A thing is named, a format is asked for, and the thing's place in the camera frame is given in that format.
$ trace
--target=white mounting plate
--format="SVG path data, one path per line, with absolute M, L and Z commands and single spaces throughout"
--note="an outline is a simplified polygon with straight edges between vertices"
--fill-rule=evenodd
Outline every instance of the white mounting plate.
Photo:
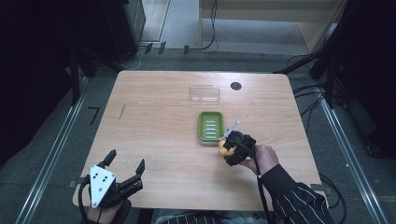
M 116 174 L 109 172 L 97 165 L 91 165 L 91 202 L 92 207 L 96 208 L 102 201 L 113 181 L 116 179 Z

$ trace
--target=gray carpet floor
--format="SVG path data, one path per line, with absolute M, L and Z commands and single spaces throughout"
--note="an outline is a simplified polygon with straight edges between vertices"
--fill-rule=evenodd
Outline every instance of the gray carpet floor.
M 284 68 L 290 57 L 290 55 L 260 53 L 198 51 L 184 55 L 181 50 L 166 50 L 163 54 L 159 54 L 158 49 L 153 49 L 148 54 L 141 51 L 139 58 L 134 57 L 122 65 L 129 68 L 138 67 L 139 70 L 268 73 Z M 117 74 L 107 67 L 97 65 L 99 72 L 96 77 L 90 79 L 81 110 L 50 176 L 49 183 L 35 209 L 31 223 L 79 223 L 81 221 L 78 208 L 72 203 L 75 188 L 68 187 L 68 184 L 70 181 L 78 180 L 80 176 L 106 102 L 117 78 Z M 306 75 L 307 68 L 303 67 L 299 70 L 290 74 L 290 84 L 293 89 L 312 84 Z M 297 98 L 296 102 L 300 111 L 304 111 L 315 100 L 315 95 L 307 95 Z M 62 99 L 43 123 L 31 144 L 0 168 L 0 223 L 16 221 L 28 192 L 35 183 L 42 164 L 69 112 L 70 103 L 71 92 Z M 100 107 L 99 114 L 93 124 L 90 123 L 94 110 L 88 109 L 88 106 Z M 347 130 L 347 135 L 361 161 L 361 166 L 378 198 L 381 199 L 387 217 L 389 220 L 395 220 L 396 216 L 393 213 L 396 210 L 394 202 L 394 195 L 396 195 L 395 160 L 376 159 L 368 156 L 350 115 L 341 106 L 337 105 L 335 110 Z M 307 115 L 302 119 L 306 127 Z M 346 199 L 347 217 L 345 223 L 372 223 L 360 191 L 320 106 L 317 106 L 312 112 L 307 137 L 318 171 L 329 177 Z M 329 193 L 328 201 L 330 204 L 335 203 L 335 195 Z M 331 210 L 335 222 L 341 220 L 342 212 L 341 205 Z M 139 209 L 134 208 L 125 223 L 136 223 L 138 213 Z

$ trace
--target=person's left hand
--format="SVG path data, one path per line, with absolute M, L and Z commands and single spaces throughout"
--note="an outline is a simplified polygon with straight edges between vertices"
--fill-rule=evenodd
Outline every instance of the person's left hand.
M 114 207 L 107 209 L 100 207 L 92 208 L 92 206 L 90 206 L 90 209 L 88 210 L 88 214 L 87 214 L 87 219 L 102 224 L 110 224 L 113 221 L 114 217 L 116 216 L 117 211 L 119 211 L 119 209 L 121 208 L 121 206 L 122 206 L 122 202 Z

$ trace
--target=person's right hand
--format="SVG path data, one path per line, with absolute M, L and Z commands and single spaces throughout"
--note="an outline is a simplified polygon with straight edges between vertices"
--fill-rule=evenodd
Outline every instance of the person's right hand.
M 257 163 L 259 164 L 261 175 L 264 175 L 269 170 L 279 164 L 277 155 L 271 146 L 259 145 L 255 147 L 255 150 Z M 254 174 L 256 174 L 257 169 L 253 159 L 246 159 L 244 161 L 241 161 L 239 164 L 246 166 L 247 168 L 252 170 Z

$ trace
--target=transparent plastic lid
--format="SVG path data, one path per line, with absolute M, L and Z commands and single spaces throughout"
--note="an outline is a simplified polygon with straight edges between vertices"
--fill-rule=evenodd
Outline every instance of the transparent plastic lid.
M 192 85 L 190 101 L 198 105 L 218 105 L 220 89 L 216 85 Z

